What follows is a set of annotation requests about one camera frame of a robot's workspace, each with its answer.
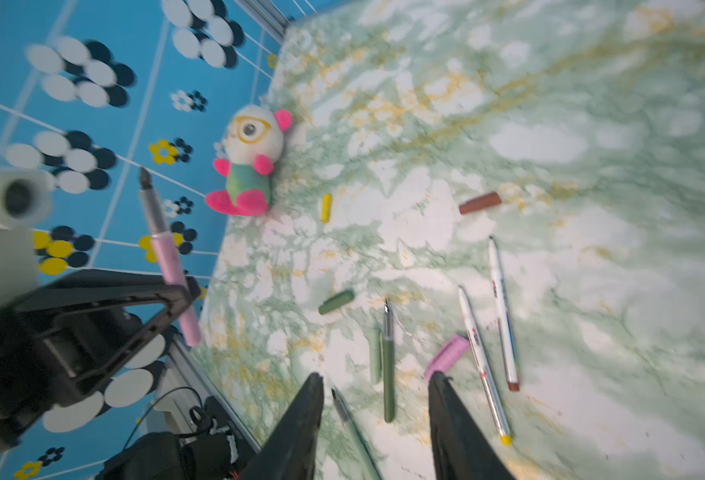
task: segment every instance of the brown marker end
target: brown marker end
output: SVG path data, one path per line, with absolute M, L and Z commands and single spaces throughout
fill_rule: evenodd
M 490 194 L 475 197 L 472 200 L 468 200 L 462 205 L 459 205 L 459 213 L 462 215 L 467 215 L 471 212 L 477 212 L 478 210 L 483 210 L 497 205 L 501 205 L 501 197 L 499 197 L 498 193 L 491 192 Z

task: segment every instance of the pink hand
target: pink hand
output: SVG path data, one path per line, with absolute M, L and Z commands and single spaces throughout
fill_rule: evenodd
M 227 175 L 230 175 L 230 161 L 229 160 L 224 160 L 223 158 L 217 158 L 216 160 L 213 160 L 213 168 L 216 169 L 220 174 L 224 175 L 225 177 Z
M 272 162 L 270 158 L 266 155 L 256 155 L 256 160 L 254 160 L 254 170 L 259 175 L 269 175 L 275 168 L 272 167 Z

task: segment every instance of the pink pen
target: pink pen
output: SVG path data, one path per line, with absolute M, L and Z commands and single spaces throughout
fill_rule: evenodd
M 168 227 L 160 197 L 153 188 L 153 178 L 150 177 L 150 172 L 146 168 L 142 168 L 139 172 L 139 186 L 139 197 L 144 206 L 144 217 L 147 220 L 147 225 L 150 226 L 150 242 L 153 245 L 155 258 L 160 264 L 163 280 L 169 285 L 187 286 L 179 252 L 174 243 L 174 234 Z M 187 346 L 195 346 L 200 343 L 198 316 L 192 306 L 179 315 L 179 325 L 182 327 L 182 335 Z

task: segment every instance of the pink ear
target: pink ear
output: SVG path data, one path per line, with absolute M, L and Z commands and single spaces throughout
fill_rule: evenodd
M 291 114 L 288 110 L 278 110 L 275 112 L 275 120 L 278 120 L 280 131 L 286 131 L 291 126 Z

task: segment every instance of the black cable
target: black cable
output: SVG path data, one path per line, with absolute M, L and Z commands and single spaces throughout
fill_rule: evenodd
M 128 438 L 126 438 L 126 443 L 123 445 L 123 448 L 121 448 L 121 451 L 125 450 L 126 447 L 128 447 L 128 443 L 131 441 L 131 438 L 134 436 L 134 433 L 136 433 L 136 430 L 139 429 L 139 426 L 142 424 L 142 421 L 150 414 L 150 412 L 153 411 L 153 408 L 155 407 L 155 405 L 157 405 L 160 402 L 160 400 L 163 400 L 164 398 L 166 398 L 169 394 L 174 393 L 176 390 L 190 390 L 192 393 L 195 394 L 195 397 L 198 399 L 198 405 L 200 405 L 200 407 L 194 406 L 193 408 L 190 409 L 190 417 L 193 419 L 193 422 L 198 426 L 197 431 L 193 432 L 193 433 L 179 433 L 179 434 L 176 434 L 176 436 L 179 438 L 197 437 L 201 433 L 204 433 L 208 428 L 210 428 L 211 418 L 208 417 L 203 410 L 204 402 L 202 399 L 200 399 L 200 394 L 192 387 L 178 386 L 175 389 L 170 389 L 168 392 L 161 395 L 160 398 L 157 398 L 152 403 L 152 405 L 150 405 L 150 408 L 147 408 L 147 411 L 144 413 L 144 415 L 142 415 L 141 418 L 139 418 L 139 421 L 136 422 L 136 426 L 134 427 L 134 429 L 131 430 L 131 434 L 128 435 Z M 193 416 L 194 409 L 195 409 L 195 414 L 197 416 L 199 416 L 198 418 Z

